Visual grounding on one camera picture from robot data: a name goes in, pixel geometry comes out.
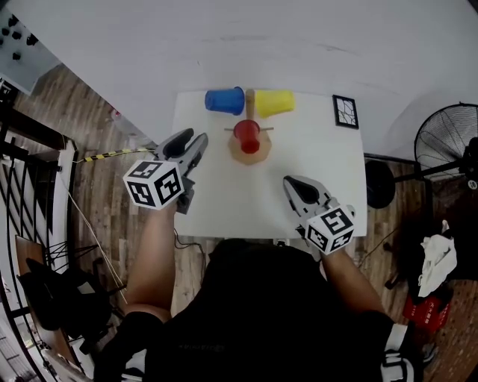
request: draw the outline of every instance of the electric fan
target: electric fan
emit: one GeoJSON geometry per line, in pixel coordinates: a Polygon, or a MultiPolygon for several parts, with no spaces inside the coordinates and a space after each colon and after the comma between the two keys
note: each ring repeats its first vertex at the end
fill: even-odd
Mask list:
{"type": "Polygon", "coordinates": [[[475,190],[478,182],[478,105],[455,104],[433,113],[415,138],[415,172],[394,178],[383,162],[365,165],[367,202],[373,208],[388,206],[395,183],[425,178],[438,181],[465,176],[475,190]]]}

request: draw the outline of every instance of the black shirt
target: black shirt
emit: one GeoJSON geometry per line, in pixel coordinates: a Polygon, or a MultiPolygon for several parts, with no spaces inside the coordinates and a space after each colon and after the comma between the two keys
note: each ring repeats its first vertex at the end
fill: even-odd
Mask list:
{"type": "MultiPolygon", "coordinates": [[[[347,312],[310,254],[231,239],[210,256],[201,290],[178,315],[165,324],[148,313],[126,316],[96,364],[95,381],[120,381],[126,362],[145,348],[143,381],[289,373],[382,380],[393,322],[377,312],[347,312]]],[[[405,348],[414,358],[410,344],[405,348]]]]}

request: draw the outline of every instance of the white cloth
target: white cloth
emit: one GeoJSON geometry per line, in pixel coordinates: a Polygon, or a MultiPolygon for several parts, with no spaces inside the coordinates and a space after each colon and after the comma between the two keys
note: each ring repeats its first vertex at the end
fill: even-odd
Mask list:
{"type": "Polygon", "coordinates": [[[448,274],[456,267],[456,250],[453,238],[442,235],[425,237],[421,243],[425,249],[422,274],[418,278],[419,297],[427,297],[445,281],[448,274]]]}

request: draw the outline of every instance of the person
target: person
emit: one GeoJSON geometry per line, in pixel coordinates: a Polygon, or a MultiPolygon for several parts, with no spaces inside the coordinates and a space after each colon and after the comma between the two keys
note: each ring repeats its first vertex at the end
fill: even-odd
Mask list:
{"type": "MultiPolygon", "coordinates": [[[[298,249],[223,240],[210,254],[200,291],[172,317],[175,211],[172,205],[149,214],[128,278],[125,318],[96,361],[95,381],[387,380],[386,348],[397,331],[343,250],[322,256],[325,280],[313,257],[298,249]]],[[[406,331],[390,354],[404,381],[419,381],[409,337],[406,331]]],[[[392,373],[389,380],[399,378],[392,373]]]]}

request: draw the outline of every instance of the fan stand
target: fan stand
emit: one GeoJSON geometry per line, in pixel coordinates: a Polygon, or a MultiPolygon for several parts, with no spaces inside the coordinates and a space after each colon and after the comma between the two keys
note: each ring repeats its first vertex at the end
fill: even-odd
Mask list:
{"type": "Polygon", "coordinates": [[[470,181],[478,181],[478,137],[474,137],[470,140],[470,143],[465,148],[463,158],[396,178],[394,178],[391,170],[385,163],[372,160],[365,164],[367,203],[370,207],[376,209],[387,207],[394,200],[395,183],[410,181],[411,179],[420,179],[427,175],[457,168],[459,172],[464,174],[470,181]]]}

